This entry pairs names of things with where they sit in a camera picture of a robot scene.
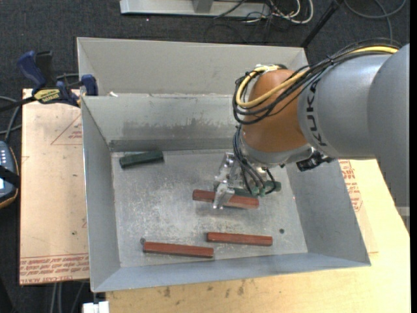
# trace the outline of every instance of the wooden stick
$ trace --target wooden stick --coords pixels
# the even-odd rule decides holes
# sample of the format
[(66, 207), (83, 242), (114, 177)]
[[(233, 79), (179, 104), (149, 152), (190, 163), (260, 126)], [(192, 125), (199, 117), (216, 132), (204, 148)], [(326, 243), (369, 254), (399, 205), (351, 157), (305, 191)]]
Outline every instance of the wooden stick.
[(163, 255), (189, 256), (192, 258), (212, 258), (214, 256), (214, 249), (209, 247), (175, 245), (172, 243), (155, 243), (150, 241), (145, 241), (143, 243), (143, 252)]
[[(193, 200), (195, 201), (209, 201), (214, 200), (214, 191), (198, 190), (193, 191)], [(259, 207), (259, 200), (254, 197), (245, 197), (233, 195), (232, 198), (224, 204), (227, 207), (239, 207), (241, 209), (257, 209)]]
[(272, 237), (267, 235), (208, 232), (211, 243), (235, 243), (238, 245), (272, 246)]

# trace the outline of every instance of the clamp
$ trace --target clamp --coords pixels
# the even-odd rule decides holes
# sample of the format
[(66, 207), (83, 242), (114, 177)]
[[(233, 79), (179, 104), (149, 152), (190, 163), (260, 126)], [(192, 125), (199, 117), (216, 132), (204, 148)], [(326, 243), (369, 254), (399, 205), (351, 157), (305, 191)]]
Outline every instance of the clamp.
[[(18, 68), (23, 75), (35, 83), (32, 99), (42, 104), (63, 103), (80, 107), (80, 98), (62, 81), (57, 81), (52, 72), (52, 52), (35, 53), (29, 51), (18, 60)], [(86, 74), (79, 82), (84, 90), (82, 95), (98, 95), (98, 87), (94, 76)]]

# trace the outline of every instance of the yellow cable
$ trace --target yellow cable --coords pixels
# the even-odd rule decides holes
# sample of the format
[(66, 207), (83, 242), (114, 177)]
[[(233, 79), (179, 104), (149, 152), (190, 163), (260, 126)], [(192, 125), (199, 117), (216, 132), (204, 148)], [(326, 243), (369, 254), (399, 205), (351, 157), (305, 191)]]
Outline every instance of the yellow cable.
[[(398, 51), (398, 49), (391, 48), (389, 46), (369, 46), (367, 48), (361, 48), (361, 49), (353, 50), (351, 52), (347, 52), (347, 53), (345, 53), (345, 55), (349, 54), (349, 53), (360, 53), (360, 52), (368, 52), (368, 51), (381, 51), (381, 52), (394, 54), (395, 52)], [(266, 71), (266, 70), (269, 70), (268, 66), (257, 67), (252, 72), (249, 73), (249, 76), (246, 76), (244, 78), (242, 83), (239, 85), (239, 88), (238, 88), (237, 93), (236, 93), (236, 103), (237, 103), (238, 106), (240, 106), (242, 108), (250, 109), (250, 108), (258, 105), (262, 101), (270, 98), (273, 94), (276, 94), (277, 92), (279, 92), (283, 88), (289, 87), (290, 85), (294, 84), (298, 79), (300, 79), (308, 71), (308, 70), (305, 70), (303, 72), (299, 72), (299, 73), (295, 74), (292, 78), (289, 78), (287, 81), (281, 83), (279, 86), (277, 86), (275, 88), (272, 88), (269, 92), (265, 93), (264, 95), (261, 95), (260, 97), (256, 98), (255, 100), (252, 100), (252, 101), (249, 101), (249, 102), (241, 101), (240, 96), (241, 96), (241, 94), (243, 92), (243, 89), (245, 88), (246, 84), (257, 74), (257, 72), (263, 72), (263, 71)]]

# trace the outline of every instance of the gray metal bin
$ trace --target gray metal bin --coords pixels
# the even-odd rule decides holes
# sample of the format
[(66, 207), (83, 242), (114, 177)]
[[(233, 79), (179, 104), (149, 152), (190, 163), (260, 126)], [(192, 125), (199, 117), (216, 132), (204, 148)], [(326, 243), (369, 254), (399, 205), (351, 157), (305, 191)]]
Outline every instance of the gray metal bin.
[[(274, 168), (282, 189), (258, 209), (192, 200), (193, 189), (212, 189), (231, 149), (235, 79), (258, 63), (297, 69), (302, 49), (79, 38), (78, 52), (80, 75), (96, 76), (100, 92), (82, 100), (93, 291), (369, 265), (337, 162)], [(163, 162), (120, 167), (122, 155), (152, 149)], [(271, 235), (274, 244), (206, 243), (208, 231)], [(141, 238), (209, 246), (214, 258), (144, 254)]]

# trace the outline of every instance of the wire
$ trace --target wire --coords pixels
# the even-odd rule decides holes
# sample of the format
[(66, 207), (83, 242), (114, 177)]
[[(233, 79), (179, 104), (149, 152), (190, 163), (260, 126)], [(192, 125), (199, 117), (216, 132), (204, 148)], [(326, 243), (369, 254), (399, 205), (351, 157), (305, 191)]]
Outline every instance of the wire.
[(74, 313), (75, 312), (75, 309), (77, 307), (78, 300), (79, 300), (79, 297), (81, 295), (81, 291), (82, 291), (82, 289), (84, 287), (84, 284), (85, 284), (85, 282), (81, 282), (81, 286), (78, 289), (78, 292), (77, 292), (76, 298), (74, 299), (74, 303), (72, 304), (70, 313)]
[(295, 16), (297, 16), (300, 13), (300, 11), (301, 11), (300, 0), (296, 0), (296, 2), (297, 2), (297, 10), (296, 10), (296, 12), (290, 12), (288, 14), (282, 13), (280, 11), (280, 9), (278, 8), (278, 6), (276, 6), (276, 4), (272, 0), (268, 0), (268, 2), (270, 3), (270, 6), (275, 10), (275, 12), (277, 14), (279, 14), (279, 16), (281, 16), (282, 18), (287, 18), (288, 20), (290, 20), (291, 18), (294, 18)]
[[(379, 3), (379, 1), (378, 0), (374, 0), (380, 7), (382, 7), (381, 6), (381, 4)], [(355, 10), (355, 9), (353, 9), (352, 7), (350, 7), (349, 6), (349, 4), (345, 1), (345, 4), (346, 4), (346, 6), (347, 6), (347, 8), (349, 8), (353, 13), (355, 13), (356, 15), (359, 15), (359, 16), (361, 16), (361, 17), (363, 17), (363, 18), (370, 18), (370, 19), (379, 19), (379, 18), (387, 18), (387, 17), (389, 17), (389, 16), (392, 16), (392, 15), (394, 15), (394, 14), (396, 14), (396, 13), (398, 13), (404, 6), (405, 6), (405, 3), (407, 2), (407, 0), (403, 0), (402, 2), (401, 2), (401, 4), (395, 9), (395, 10), (393, 10), (392, 12), (389, 12), (389, 13), (387, 13), (387, 12), (385, 12), (384, 11), (384, 9), (383, 9), (383, 7), (381, 8), (382, 9), (382, 12), (384, 13), (383, 15), (369, 15), (369, 14), (363, 14), (363, 13), (361, 13), (361, 12), (358, 12), (357, 10)]]
[[(9, 101), (9, 102), (12, 102), (12, 103), (16, 103), (16, 102), (17, 102), (17, 101), (16, 101), (16, 100), (14, 100), (13, 98), (10, 98), (10, 97), (4, 97), (4, 96), (1, 96), (1, 95), (0, 95), (0, 100)], [(20, 107), (17, 107), (17, 108), (14, 110), (14, 113), (12, 114), (12, 118), (10, 119), (9, 124), (8, 124), (8, 126), (7, 126), (7, 129), (6, 129), (6, 130), (3, 130), (3, 131), (0, 131), (0, 134), (6, 134), (6, 136), (5, 136), (5, 142), (6, 142), (6, 143), (8, 142), (8, 139), (9, 139), (9, 137), (10, 137), (10, 133), (11, 133), (12, 131), (16, 131), (16, 130), (18, 130), (19, 128), (21, 128), (21, 127), (22, 127), (21, 125), (18, 125), (18, 126), (16, 126), (16, 127), (12, 127), (12, 126), (13, 126), (14, 121), (16, 120), (17, 114), (18, 114), (18, 112), (19, 112), (19, 108), (20, 108)]]
[(220, 14), (220, 15), (217, 15), (217, 16), (215, 16), (214, 17), (214, 19), (217, 19), (217, 18), (222, 18), (222, 17), (224, 17), (224, 16), (226, 16), (226, 15), (228, 15), (228, 14), (230, 14), (230, 13), (232, 13), (234, 10), (236, 10), (238, 7), (240, 7), (243, 3), (245, 3), (247, 0), (242, 0), (241, 2), (239, 2), (237, 5), (235, 5), (233, 8), (231, 8), (231, 9), (229, 9), (227, 12), (224, 12), (224, 13), (222, 13), (222, 14)]
[(305, 20), (294, 20), (294, 15), (292, 16), (291, 14), (288, 15), (284, 15), (282, 14), (279, 10), (277, 12), (273, 12), (272, 15), (274, 16), (278, 16), (280, 18), (286, 19), (288, 21), (290, 21), (291, 23), (295, 23), (295, 24), (306, 24), (308, 22), (310, 22), (313, 17), (314, 17), (314, 4), (313, 4), (313, 0), (307, 0), (308, 1), (308, 6), (309, 6), (309, 16), (308, 18), (306, 18)]
[(267, 192), (265, 192), (265, 195), (268, 195), (268, 194), (270, 194), (271, 192), (273, 192), (277, 188), (277, 184), (276, 184), (275, 178), (272, 176), (269, 168), (268, 167), (264, 167), (264, 170), (266, 171), (266, 173), (268, 174), (269, 178), (271, 179), (272, 184), (274, 185), (270, 190), (268, 190)]
[[(384, 14), (386, 14), (386, 11), (385, 11), (385, 8), (384, 8), (384, 6), (378, 1), (378, 0), (374, 0), (374, 2), (379, 6), (379, 8), (382, 10), (382, 12), (384, 13)], [(360, 15), (359, 13), (357, 13), (357, 11), (355, 11), (351, 6), (349, 6), (347, 3), (346, 3), (346, 7), (351, 11), (351, 12), (353, 12), (354, 14), (356, 14), (356, 15), (359, 15), (359, 16), (361, 16), (361, 17), (366, 17), (366, 18), (368, 18), (367, 16), (364, 16), (364, 15)], [(392, 26), (391, 26), (391, 21), (390, 21), (390, 17), (389, 16), (387, 16), (386, 17), (386, 22), (387, 22), (387, 24), (388, 24), (388, 30), (389, 30), (389, 32), (390, 32), (390, 40), (392, 40)]]
[[(364, 53), (364, 52), (384, 52), (384, 53), (395, 53), (397, 51), (397, 49), (393, 49), (393, 48), (389, 48), (389, 47), (384, 47), (384, 46), (372, 46), (372, 47), (367, 47), (367, 48), (358, 48), (356, 50), (353, 50), (351, 53)], [(257, 106), (258, 104), (262, 103), (262, 101), (265, 101), (266, 99), (270, 98), (272, 95), (276, 94), (277, 92), (281, 91), (282, 89), (290, 86), (290, 85), (294, 85), (298, 80), (300, 80), (306, 73), (309, 72), (309, 70), (303, 70), (302, 72), (299, 72), (297, 74), (295, 74), (294, 76), (290, 77), (289, 79), (287, 79), (286, 81), (284, 81), (283, 83), (281, 83), (280, 85), (278, 85), (277, 87), (271, 89), (269, 92), (259, 96), (258, 98), (249, 101), (249, 102), (242, 102), (241, 101), (241, 95), (243, 92), (243, 88), (246, 86), (246, 84), (253, 79), (258, 72), (260, 71), (266, 71), (267, 67), (257, 67), (255, 68), (252, 72), (249, 73), (249, 75), (247, 75), (245, 77), (245, 79), (243, 80), (243, 82), (240, 84), (237, 94), (236, 94), (236, 103), (243, 108), (252, 108), (254, 106)]]
[[(274, 108), (278, 103), (282, 102), (284, 99), (289, 97), (295, 91), (298, 91), (300, 87), (306, 87), (311, 82), (314, 82), (315, 79), (320, 76), (328, 67), (332, 65), (340, 64), (349, 59), (354, 59), (355, 57), (360, 57), (363, 55), (375, 55), (375, 54), (393, 54), (398, 51), (400, 46), (394, 44), (389, 44), (386, 38), (378, 38), (377, 40), (365, 40), (360, 43), (351, 44), (342, 50), (338, 51), (331, 57), (316, 63), (314, 65), (307, 65), (299, 68), (297, 71), (286, 79), (279, 86), (271, 89), (269, 92), (265, 93), (263, 96), (256, 98), (255, 100), (249, 102), (243, 102), (244, 95), (247, 91), (249, 82), (258, 77), (260, 74), (267, 72), (271, 67), (258, 66), (253, 69), (251, 72), (247, 72), (245, 76), (240, 77), (236, 81), (235, 94), (233, 95), (233, 115), (237, 122), (241, 125), (250, 125), (255, 124), (266, 117), (271, 115), (276, 115), (277, 113), (284, 110), (290, 102), (292, 102), (298, 95), (291, 98), (286, 105), (284, 105), (276, 113), (273, 113)], [(270, 97), (276, 92), (280, 94), (268, 104), (264, 104), (265, 101), (270, 99)], [(245, 119), (242, 116), (252, 116), (253, 119)]]
[(52, 298), (51, 298), (51, 306), (50, 306), (50, 313), (53, 313), (53, 308), (55, 306), (55, 295), (57, 293), (57, 283), (53, 285), (53, 291), (52, 291)]
[(63, 313), (63, 283), (59, 283), (58, 287), (58, 312)]
[(65, 79), (65, 78), (78, 78), (79, 74), (78, 73), (64, 73), (62, 76), (57, 76), (57, 79)]

